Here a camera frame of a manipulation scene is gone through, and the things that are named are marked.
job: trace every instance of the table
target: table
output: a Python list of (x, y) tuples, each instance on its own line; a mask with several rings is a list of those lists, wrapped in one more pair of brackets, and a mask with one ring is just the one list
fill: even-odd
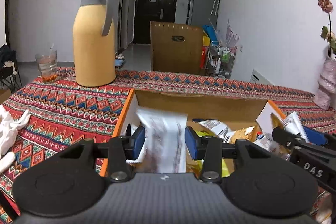
[[(19, 131), (11, 149), (16, 161), (0, 176), (0, 189), (14, 207), (11, 188), (20, 173), (83, 138), (93, 138), (96, 142), (111, 138), (132, 88), (272, 99), (286, 115), (297, 111), (303, 125), (321, 132), (336, 132), (335, 111), (320, 109), (312, 102), (313, 94), (301, 90), (182, 73), (126, 70), (117, 71), (116, 80), (109, 85), (85, 88), (76, 83), (74, 68), (61, 67), (58, 75), (57, 81), (51, 84), (36, 78), (3, 104), (14, 119), (26, 109), (31, 112), (29, 124)], [(97, 172), (101, 165), (102, 160), (98, 159)], [(11, 220), (0, 208), (1, 221)]]

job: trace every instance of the green leaf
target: green leaf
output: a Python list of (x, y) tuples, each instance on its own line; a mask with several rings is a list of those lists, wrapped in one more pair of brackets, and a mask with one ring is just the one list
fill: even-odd
[(327, 26), (323, 26), (323, 28), (322, 28), (322, 33), (321, 33), (321, 37), (322, 37), (324, 40), (327, 39), (328, 32), (329, 32), (329, 30), (328, 30)]
[(336, 50), (336, 39), (333, 38), (330, 40), (330, 47), (335, 51)]

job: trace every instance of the refrigerator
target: refrigerator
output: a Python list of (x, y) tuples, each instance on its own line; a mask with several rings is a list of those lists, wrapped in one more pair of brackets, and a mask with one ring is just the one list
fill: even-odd
[(210, 15), (213, 3), (214, 0), (189, 0), (187, 25), (202, 27), (203, 25), (211, 25), (212, 23), (216, 28), (218, 12), (215, 16), (215, 10), (217, 4), (215, 5), (212, 15)]

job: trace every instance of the metal bolt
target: metal bolt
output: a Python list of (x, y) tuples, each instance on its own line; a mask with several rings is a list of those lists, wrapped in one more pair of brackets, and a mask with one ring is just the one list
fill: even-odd
[(119, 181), (119, 180), (124, 180), (125, 178), (127, 178), (127, 174), (123, 171), (118, 171), (118, 172), (112, 173), (110, 177), (113, 180)]
[(214, 180), (219, 177), (219, 174), (215, 171), (207, 171), (207, 172), (204, 172), (202, 176), (205, 179)]

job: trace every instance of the flower vase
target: flower vase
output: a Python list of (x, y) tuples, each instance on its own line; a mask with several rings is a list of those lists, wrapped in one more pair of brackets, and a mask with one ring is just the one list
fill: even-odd
[(313, 102), (320, 108), (328, 110), (331, 95), (336, 93), (336, 60), (327, 56), (318, 83), (319, 89), (314, 96)]

